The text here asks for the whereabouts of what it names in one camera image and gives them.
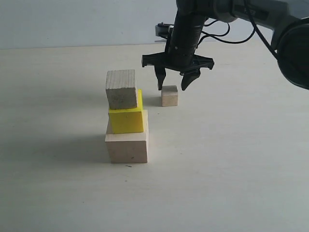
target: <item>table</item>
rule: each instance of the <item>table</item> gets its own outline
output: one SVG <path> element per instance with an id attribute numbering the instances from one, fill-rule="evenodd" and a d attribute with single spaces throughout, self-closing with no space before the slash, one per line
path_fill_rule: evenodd
<path id="1" fill-rule="evenodd" d="M 309 230 L 309 92 L 259 40 L 208 42 L 214 69 L 160 107 L 141 56 L 163 49 L 0 50 L 0 231 Z M 110 164 L 104 144 L 106 73 L 122 69 L 143 90 L 148 164 Z"/>

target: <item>natural wood block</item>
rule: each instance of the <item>natural wood block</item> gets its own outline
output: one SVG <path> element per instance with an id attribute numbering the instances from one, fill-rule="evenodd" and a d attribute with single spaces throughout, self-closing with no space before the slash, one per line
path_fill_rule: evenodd
<path id="1" fill-rule="evenodd" d="M 133 109 L 109 110 L 114 134 L 138 133 L 144 131 L 142 91 L 139 89 L 138 106 Z"/>
<path id="2" fill-rule="evenodd" d="M 108 71 L 106 95 L 112 110 L 136 108 L 138 105 L 138 94 L 135 71 Z"/>
<path id="3" fill-rule="evenodd" d="M 144 132 L 129 134 L 113 134 L 109 121 L 105 144 L 112 163 L 147 163 L 148 162 L 148 112 L 143 110 Z"/>
<path id="4" fill-rule="evenodd" d="M 162 106 L 178 105 L 177 86 L 163 86 L 161 91 Z"/>

